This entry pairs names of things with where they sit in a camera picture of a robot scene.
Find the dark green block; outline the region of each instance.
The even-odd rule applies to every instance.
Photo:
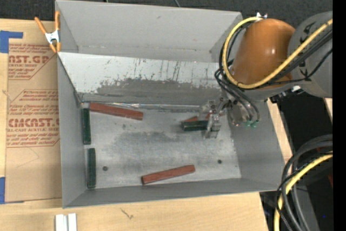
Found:
[[[182,128],[184,131],[201,131],[206,130],[208,121],[189,121],[182,122]]]
[[[96,152],[95,148],[88,149],[88,189],[96,187]]]
[[[82,124],[83,124],[83,143],[91,144],[89,109],[82,109]]]

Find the cardboard sheet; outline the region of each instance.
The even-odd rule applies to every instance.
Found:
[[[48,32],[53,22],[43,22]],[[9,39],[5,201],[61,197],[57,56],[35,21],[0,20]]]

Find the table surface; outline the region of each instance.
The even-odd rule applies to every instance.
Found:
[[[0,19],[15,28],[28,21]],[[53,22],[45,22],[48,30]],[[0,177],[5,174],[5,130],[8,105],[8,54],[0,53]],[[275,104],[268,102],[278,140],[287,160],[291,149]],[[77,213],[83,230],[268,230],[259,193],[244,193],[108,206],[62,209],[61,199],[25,201],[0,206],[3,230],[54,230],[56,214]]]

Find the yellow cable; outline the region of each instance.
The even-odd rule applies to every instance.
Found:
[[[230,39],[232,38],[233,34],[235,31],[244,23],[249,22],[249,21],[257,21],[260,20],[261,18],[257,17],[250,17],[247,18],[240,23],[238,23],[231,31],[229,36],[227,37],[225,44],[223,46],[223,53],[222,53],[222,66],[223,70],[227,76],[227,79],[233,83],[234,85],[238,86],[239,88],[242,89],[253,89],[257,88],[260,85],[263,85],[267,83],[269,80],[274,78],[277,74],[280,73],[314,38],[316,38],[324,29],[326,29],[328,26],[332,25],[333,19],[330,19],[327,23],[323,24],[320,28],[318,28],[314,33],[312,33],[276,70],[274,70],[271,74],[269,74],[266,78],[253,83],[253,84],[242,84],[236,81],[232,76],[231,73],[229,72],[228,66],[227,66],[227,51],[228,51],[228,44]]]
[[[309,170],[313,169],[318,164],[324,162],[325,160],[328,160],[333,157],[333,154],[326,154],[314,161],[312,161],[310,164],[308,164],[306,167],[304,167],[298,174],[296,174],[292,179],[287,183],[286,186],[286,194],[291,190],[291,188],[299,181],[302,176],[307,173]],[[280,195],[280,198],[277,202],[278,207],[281,209],[283,205],[283,198],[282,195]],[[280,214],[278,210],[275,210],[274,214],[274,231],[280,231]]]

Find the red block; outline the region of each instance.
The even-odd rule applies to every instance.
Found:
[[[174,168],[174,169],[169,169],[165,171],[160,171],[157,173],[151,173],[151,174],[142,176],[142,184],[146,185],[149,183],[158,182],[161,180],[178,177],[178,176],[182,176],[182,175],[186,175],[186,174],[190,174],[194,172],[195,172],[195,166],[191,164],[191,165],[180,167],[180,168]]]
[[[132,118],[133,120],[141,121],[143,119],[143,113],[140,111],[124,109],[95,102],[90,103],[89,109],[93,112],[98,112],[112,116],[127,117]]]

